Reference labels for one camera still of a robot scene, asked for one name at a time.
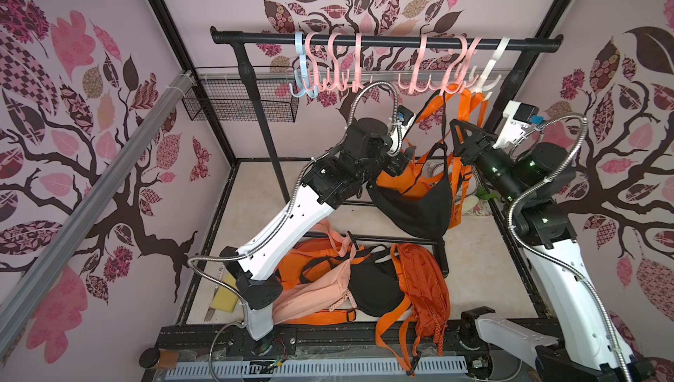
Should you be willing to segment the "bright orange waist bag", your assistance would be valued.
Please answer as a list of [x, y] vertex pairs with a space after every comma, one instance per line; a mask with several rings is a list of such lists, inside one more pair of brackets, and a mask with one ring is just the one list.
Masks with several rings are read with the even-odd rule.
[[421, 157], [413, 158], [403, 173], [383, 172], [368, 185], [372, 202], [394, 224], [417, 238], [441, 238], [462, 219], [463, 201], [472, 168], [449, 152], [447, 129], [449, 94], [434, 92], [419, 111], [417, 122], [433, 116], [441, 120], [441, 138]]

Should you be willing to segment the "small black sling bag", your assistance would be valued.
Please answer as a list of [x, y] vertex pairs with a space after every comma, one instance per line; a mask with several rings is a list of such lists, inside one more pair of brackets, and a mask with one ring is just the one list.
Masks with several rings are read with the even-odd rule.
[[414, 157], [401, 176], [381, 172], [366, 185], [373, 204], [410, 236], [440, 239], [450, 227], [451, 155], [446, 139], [444, 134], [426, 154]]

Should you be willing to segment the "dark orange backpack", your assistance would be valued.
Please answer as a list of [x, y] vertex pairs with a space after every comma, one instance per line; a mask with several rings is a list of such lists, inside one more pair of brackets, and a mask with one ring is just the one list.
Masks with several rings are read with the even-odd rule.
[[375, 342], [379, 347], [392, 350], [383, 335], [406, 311], [410, 311], [398, 329], [401, 353], [394, 357], [408, 376], [414, 376], [421, 362], [419, 344], [422, 339], [432, 338], [437, 355], [443, 354], [451, 313], [449, 290], [434, 255], [427, 249], [412, 243], [395, 244], [391, 246], [390, 255], [403, 299], [378, 320]]

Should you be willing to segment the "black and orange bag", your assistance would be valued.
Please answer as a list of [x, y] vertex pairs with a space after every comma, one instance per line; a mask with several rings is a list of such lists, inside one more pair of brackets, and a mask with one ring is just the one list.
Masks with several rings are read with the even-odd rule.
[[348, 256], [322, 256], [300, 271], [302, 290], [295, 302], [305, 315], [347, 305], [369, 316], [382, 317], [403, 301], [390, 253], [382, 244]]

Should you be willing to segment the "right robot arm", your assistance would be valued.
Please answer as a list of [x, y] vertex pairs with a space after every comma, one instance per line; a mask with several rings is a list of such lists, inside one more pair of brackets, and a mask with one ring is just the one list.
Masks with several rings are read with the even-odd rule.
[[499, 136], [463, 120], [450, 124], [455, 154], [477, 169], [505, 201], [505, 230], [524, 251], [547, 292], [562, 338], [544, 336], [491, 311], [478, 315], [478, 337], [534, 368], [544, 381], [645, 381], [655, 376], [613, 324], [584, 267], [577, 234], [553, 195], [570, 182], [571, 165], [588, 133], [579, 113], [570, 148], [541, 143], [519, 161], [505, 151], [552, 121], [510, 120]]

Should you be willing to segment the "white multi-hook hanger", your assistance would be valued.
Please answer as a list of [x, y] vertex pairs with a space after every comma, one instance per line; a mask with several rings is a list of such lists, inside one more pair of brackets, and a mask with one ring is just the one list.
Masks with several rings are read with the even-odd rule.
[[510, 39], [508, 37], [502, 37], [500, 39], [497, 48], [495, 48], [495, 50], [491, 54], [489, 61], [487, 62], [486, 66], [484, 66], [484, 69], [482, 70], [479, 76], [476, 73], [477, 71], [476, 66], [474, 66], [471, 69], [469, 75], [470, 83], [468, 83], [466, 87], [469, 88], [472, 93], [487, 92], [486, 97], [489, 98], [491, 96], [491, 94], [493, 93], [491, 90], [500, 82], [501, 76], [498, 75], [496, 79], [493, 80], [491, 83], [488, 83], [487, 80], [491, 75], [491, 73], [493, 72], [496, 64], [507, 50], [509, 42]]

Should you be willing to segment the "light blue multi-hook hanger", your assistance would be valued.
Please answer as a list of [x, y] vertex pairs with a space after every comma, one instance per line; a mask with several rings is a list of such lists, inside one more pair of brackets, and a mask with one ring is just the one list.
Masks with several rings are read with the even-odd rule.
[[289, 84], [291, 95], [296, 98], [307, 96], [310, 99], [316, 99], [319, 95], [319, 89], [317, 85], [309, 85], [307, 49], [302, 31], [294, 34], [294, 47], [299, 60], [299, 70], [294, 71], [295, 81], [293, 84]]

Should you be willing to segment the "toy white radish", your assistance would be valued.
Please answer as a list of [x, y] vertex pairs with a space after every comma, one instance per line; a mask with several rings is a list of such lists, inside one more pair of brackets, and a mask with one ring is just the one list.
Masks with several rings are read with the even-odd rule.
[[490, 215], [488, 203], [492, 199], [498, 199], [498, 194], [479, 186], [463, 201], [462, 213], [464, 215]]

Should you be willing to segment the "right flexible metal conduit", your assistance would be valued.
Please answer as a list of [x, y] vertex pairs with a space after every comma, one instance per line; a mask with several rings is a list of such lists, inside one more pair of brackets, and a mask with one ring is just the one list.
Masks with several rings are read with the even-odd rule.
[[569, 113], [566, 117], [579, 122], [576, 140], [570, 149], [557, 145], [534, 149], [518, 162], [517, 171], [535, 181], [513, 199], [505, 218], [546, 287], [571, 364], [616, 381], [630, 381], [632, 350], [617, 332], [584, 267], [567, 213], [552, 198], [556, 182], [573, 171], [570, 163], [588, 133], [584, 115]]

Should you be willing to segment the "aluminium profile bar back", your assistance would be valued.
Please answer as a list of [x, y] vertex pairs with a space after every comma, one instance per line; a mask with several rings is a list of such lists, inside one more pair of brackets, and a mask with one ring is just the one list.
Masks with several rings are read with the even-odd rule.
[[[215, 79], [224, 79], [224, 80], [234, 80], [240, 79], [240, 73], [237, 66], [233, 67], [215, 67], [215, 68], [196, 68], [197, 75], [204, 80], [215, 80]], [[496, 76], [500, 75], [502, 78], [505, 78], [512, 70], [506, 68], [497, 68], [491, 71], [489, 77], [487, 78], [488, 82], [493, 81]], [[285, 81], [293, 82], [294, 69], [289, 71], [282, 72], [271, 72], [267, 68], [254, 68], [256, 73], [256, 78], [258, 80], [272, 80], [272, 79], [282, 79]], [[434, 83], [438, 83], [445, 71], [420, 71], [419, 80], [426, 79], [429, 77], [432, 78]], [[401, 77], [402, 80], [409, 80], [412, 77], [412, 71], [363, 71], [362, 79], [363, 81], [368, 82], [371, 78], [373, 80], [387, 80], [387, 81], [397, 81], [398, 77]]]

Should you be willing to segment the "aluminium profile bar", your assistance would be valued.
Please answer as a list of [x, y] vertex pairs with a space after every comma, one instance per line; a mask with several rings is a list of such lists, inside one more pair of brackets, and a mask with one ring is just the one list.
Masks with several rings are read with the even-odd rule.
[[[237, 66], [233, 67], [215, 67], [215, 68], [196, 68], [197, 75], [204, 80], [215, 80], [215, 79], [224, 79], [224, 80], [234, 80], [240, 79], [240, 73]], [[512, 70], [506, 68], [497, 68], [491, 71], [489, 77], [487, 78], [488, 82], [493, 81], [496, 76], [500, 75], [502, 78], [505, 78]], [[289, 71], [282, 72], [271, 72], [267, 68], [254, 68], [256, 73], [256, 78], [258, 80], [272, 80], [272, 79], [282, 79], [285, 81], [293, 82], [294, 69]], [[426, 79], [429, 77], [432, 78], [434, 83], [438, 83], [445, 71], [420, 71], [419, 80]], [[368, 82], [371, 78], [373, 80], [387, 80], [387, 81], [397, 81], [398, 77], [401, 77], [402, 80], [409, 80], [412, 77], [412, 71], [363, 71], [362, 79], [363, 81]]]
[[34, 265], [1, 305], [2, 354], [10, 350], [34, 310], [46, 297], [75, 254], [77, 247], [111, 202], [126, 176], [138, 163], [143, 150], [149, 146], [184, 94], [195, 84], [194, 78], [195, 74], [191, 71], [178, 73], [159, 98], [158, 105], [150, 110], [144, 122], [124, 144], [119, 155], [93, 185], [90, 194], [63, 223], [54, 241], [38, 256]]

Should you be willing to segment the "black clothes rack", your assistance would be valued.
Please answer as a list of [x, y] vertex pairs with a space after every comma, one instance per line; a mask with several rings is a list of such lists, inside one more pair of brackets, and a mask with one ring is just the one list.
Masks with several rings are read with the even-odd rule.
[[[233, 66], [237, 69], [238, 75], [236, 78], [240, 78], [244, 84], [249, 85], [251, 88], [257, 90], [257, 77], [254, 74], [254, 66], [249, 60], [249, 55], [247, 54], [246, 44], [278, 44], [278, 45], [292, 45], [295, 44], [294, 34], [265, 34], [265, 33], [246, 33], [242, 31], [219, 31], [216, 27], [211, 26], [210, 35], [215, 44], [224, 44], [232, 48], [236, 56], [236, 65]], [[362, 48], [419, 48], [421, 46], [421, 37], [401, 37], [401, 36], [358, 36], [358, 35], [345, 35], [337, 34], [333, 46], [337, 47], [351, 47], [356, 46], [356, 43], [361, 43]], [[427, 40], [427, 48], [441, 48], [447, 50], [452, 48], [462, 47], [462, 40], [458, 37], [456, 38], [440, 38], [434, 37]], [[310, 40], [310, 45], [319, 45], [319, 46], [328, 46], [329, 35], [319, 34], [313, 37]], [[467, 39], [467, 45], [475, 43], [476, 50], [492, 50], [496, 51], [498, 45], [501, 43], [501, 40], [505, 41], [505, 37], [502, 39], [478, 39], [469, 38]], [[505, 46], [505, 51], [516, 51], [532, 54], [532, 59], [535, 60], [535, 57], [540, 53], [556, 53], [563, 43], [563, 36], [560, 34], [554, 39], [544, 39], [544, 38], [527, 38], [522, 40], [510, 40]], [[256, 95], [256, 98], [251, 101], [252, 103], [257, 103], [258, 110], [262, 113], [262, 104], [261, 96]], [[262, 131], [263, 139], [265, 143], [270, 143], [271, 148], [274, 151], [270, 154], [270, 160], [272, 163], [275, 162], [275, 165], [279, 165], [278, 156], [275, 151], [275, 145], [273, 142], [273, 137], [270, 135], [270, 129], [268, 124], [268, 119], [266, 116], [261, 116], [262, 118]], [[216, 132], [216, 139], [219, 142], [220, 148], [222, 149], [226, 160], [231, 166], [235, 166], [239, 162], [239, 158], [235, 155], [231, 144], [226, 138], [225, 131], [220, 127], [219, 134]]]

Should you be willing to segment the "yellow sponge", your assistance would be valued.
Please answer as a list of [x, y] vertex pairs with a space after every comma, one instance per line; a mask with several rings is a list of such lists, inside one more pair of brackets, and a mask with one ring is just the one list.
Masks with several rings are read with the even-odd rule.
[[[230, 285], [230, 287], [236, 290], [235, 278], [228, 271], [223, 272], [221, 281], [227, 285]], [[210, 304], [210, 308], [216, 311], [233, 313], [238, 303], [239, 298], [236, 294], [233, 294], [226, 287], [219, 285], [213, 297], [212, 303]]]

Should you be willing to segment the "brown bottle left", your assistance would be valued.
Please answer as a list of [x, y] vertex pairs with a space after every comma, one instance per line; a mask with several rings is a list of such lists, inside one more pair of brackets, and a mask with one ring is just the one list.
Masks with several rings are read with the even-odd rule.
[[177, 366], [179, 357], [180, 354], [176, 350], [152, 347], [140, 354], [139, 365], [146, 370], [172, 370]]

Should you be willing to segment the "aluminium profile bar left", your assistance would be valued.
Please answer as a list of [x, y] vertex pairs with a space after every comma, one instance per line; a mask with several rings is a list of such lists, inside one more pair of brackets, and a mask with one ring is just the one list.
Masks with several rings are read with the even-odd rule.
[[144, 122], [124, 144], [119, 155], [93, 185], [90, 194], [63, 223], [54, 241], [38, 256], [34, 265], [1, 305], [2, 354], [10, 350], [34, 310], [46, 297], [75, 254], [77, 247], [111, 202], [126, 176], [138, 163], [143, 150], [149, 146], [184, 94], [195, 84], [194, 78], [195, 74], [191, 71], [178, 73], [159, 98], [158, 105], [150, 110]]

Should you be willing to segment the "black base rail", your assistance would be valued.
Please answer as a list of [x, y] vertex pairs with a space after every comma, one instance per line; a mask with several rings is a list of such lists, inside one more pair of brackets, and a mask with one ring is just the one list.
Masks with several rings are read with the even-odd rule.
[[[561, 328], [553, 319], [514, 319], [526, 329], [554, 338], [562, 338]], [[228, 356], [234, 357], [271, 357], [283, 353], [298, 356], [300, 350], [325, 348], [330, 351], [346, 350], [351, 347], [374, 347], [376, 352], [390, 353], [375, 344], [375, 322], [351, 322], [333, 326], [279, 325], [272, 335], [261, 342], [253, 341], [245, 329], [231, 327], [217, 337], [215, 347], [225, 349]], [[399, 351], [398, 331], [400, 322], [393, 324], [384, 335], [384, 341]], [[166, 350], [206, 351], [210, 348], [216, 334], [224, 324], [168, 326], [160, 330], [154, 345]], [[445, 331], [444, 353], [469, 352], [459, 340], [460, 320], [450, 320]]]

